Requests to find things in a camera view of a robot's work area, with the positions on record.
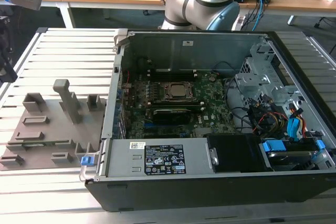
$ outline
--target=white label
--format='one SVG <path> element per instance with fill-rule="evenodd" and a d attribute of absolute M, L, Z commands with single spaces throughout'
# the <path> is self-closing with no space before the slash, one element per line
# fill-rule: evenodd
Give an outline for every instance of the white label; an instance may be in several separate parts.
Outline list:
<path fill-rule="evenodd" d="M 182 45 L 192 47 L 194 45 L 194 42 L 192 40 L 185 40 L 183 41 Z"/>
<path fill-rule="evenodd" d="M 175 168 L 175 170 L 184 170 L 185 166 L 184 165 L 176 165 L 176 166 L 173 166 L 173 168 Z"/>
<path fill-rule="evenodd" d="M 145 149 L 146 142 L 131 142 L 130 149 Z"/>

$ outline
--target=warning label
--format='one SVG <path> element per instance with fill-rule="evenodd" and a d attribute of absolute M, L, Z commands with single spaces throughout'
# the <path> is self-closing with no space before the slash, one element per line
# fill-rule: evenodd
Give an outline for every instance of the warning label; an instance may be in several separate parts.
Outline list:
<path fill-rule="evenodd" d="M 186 174 L 183 145 L 146 145 L 145 173 Z"/>

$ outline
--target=gray floor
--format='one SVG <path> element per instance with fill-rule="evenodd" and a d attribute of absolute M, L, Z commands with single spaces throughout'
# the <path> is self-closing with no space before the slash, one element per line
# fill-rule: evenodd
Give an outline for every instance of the gray floor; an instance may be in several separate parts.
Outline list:
<path fill-rule="evenodd" d="M 75 8 L 72 10 L 77 28 L 132 28 L 156 29 L 161 25 L 163 11 L 149 11 L 144 16 L 141 10 L 110 10 L 110 19 L 104 19 L 102 9 Z M 258 31 L 304 31 L 313 35 L 316 40 L 329 51 L 336 43 L 336 19 L 322 22 L 320 28 L 314 28 L 319 17 L 298 17 L 293 26 L 287 25 L 288 16 L 265 15 L 256 30 Z M 15 33 L 16 50 L 13 61 L 20 57 L 38 27 L 65 27 L 57 9 L 42 7 L 40 11 L 14 7 L 12 25 Z"/>

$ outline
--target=blue tab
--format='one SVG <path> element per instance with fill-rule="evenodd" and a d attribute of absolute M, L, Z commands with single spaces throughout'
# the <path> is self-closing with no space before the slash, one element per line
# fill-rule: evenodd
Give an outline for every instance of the blue tab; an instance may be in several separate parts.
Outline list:
<path fill-rule="evenodd" d="M 284 152 L 286 147 L 282 140 L 267 140 L 263 143 L 265 152 Z"/>
<path fill-rule="evenodd" d="M 269 152 L 271 149 L 268 147 L 267 143 L 263 143 L 265 152 Z"/>
<path fill-rule="evenodd" d="M 317 140 L 316 144 L 320 150 L 325 148 L 325 144 L 322 140 Z"/>
<path fill-rule="evenodd" d="M 95 159 L 94 157 L 89 157 L 85 156 L 82 157 L 82 160 L 80 161 L 81 165 L 86 165 L 86 166 L 94 166 L 95 165 Z"/>

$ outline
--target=desk leg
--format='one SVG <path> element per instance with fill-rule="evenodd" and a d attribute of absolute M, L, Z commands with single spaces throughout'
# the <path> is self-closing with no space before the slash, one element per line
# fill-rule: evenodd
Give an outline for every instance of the desk leg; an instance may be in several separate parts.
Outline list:
<path fill-rule="evenodd" d="M 66 28 L 75 28 L 75 21 L 72 16 L 71 8 L 68 2 L 57 3 L 57 7 L 60 9 L 63 21 Z"/>
<path fill-rule="evenodd" d="M 295 21 L 296 18 L 297 18 L 297 16 L 293 16 L 293 15 L 290 16 L 289 20 L 287 21 L 287 24 L 289 26 L 292 26 L 294 24 L 294 21 Z"/>
<path fill-rule="evenodd" d="M 243 26 L 243 23 L 244 23 L 244 20 L 245 20 L 245 17 L 246 15 L 248 15 L 249 13 L 249 9 L 240 9 L 240 12 L 239 12 L 239 15 L 236 19 L 236 21 L 233 23 L 233 26 L 232 26 L 232 31 L 240 31 L 242 26 Z"/>

